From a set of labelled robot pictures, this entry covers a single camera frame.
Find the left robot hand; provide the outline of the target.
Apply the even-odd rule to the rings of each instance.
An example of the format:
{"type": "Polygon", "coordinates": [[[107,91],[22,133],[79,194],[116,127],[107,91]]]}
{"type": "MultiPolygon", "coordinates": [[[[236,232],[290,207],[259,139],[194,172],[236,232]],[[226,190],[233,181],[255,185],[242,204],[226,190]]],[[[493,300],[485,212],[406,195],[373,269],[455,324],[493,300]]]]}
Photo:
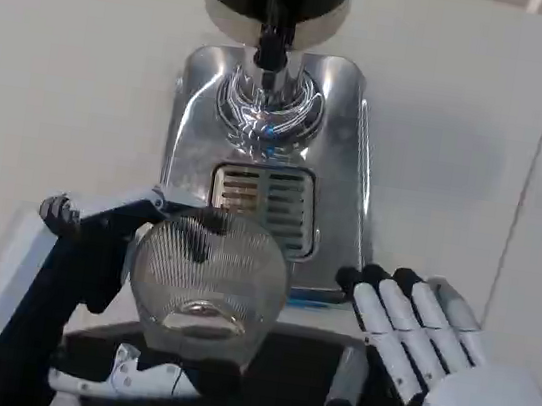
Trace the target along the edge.
{"type": "Polygon", "coordinates": [[[106,310],[122,287],[133,235],[146,224],[177,233],[194,264],[212,247],[246,255],[270,234],[242,216],[169,201],[161,187],[97,205],[67,194],[14,218],[0,239],[0,406],[49,406],[53,358],[78,305],[106,310]]]}

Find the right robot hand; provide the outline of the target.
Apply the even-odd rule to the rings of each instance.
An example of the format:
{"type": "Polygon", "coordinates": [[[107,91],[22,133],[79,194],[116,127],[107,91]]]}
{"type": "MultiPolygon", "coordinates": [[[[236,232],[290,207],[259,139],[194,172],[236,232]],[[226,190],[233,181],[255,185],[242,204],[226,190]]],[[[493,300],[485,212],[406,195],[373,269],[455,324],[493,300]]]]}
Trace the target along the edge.
{"type": "Polygon", "coordinates": [[[363,332],[368,371],[359,399],[325,406],[542,406],[528,372],[494,364],[468,302],[442,277],[402,267],[344,267],[337,284],[363,332]]]}

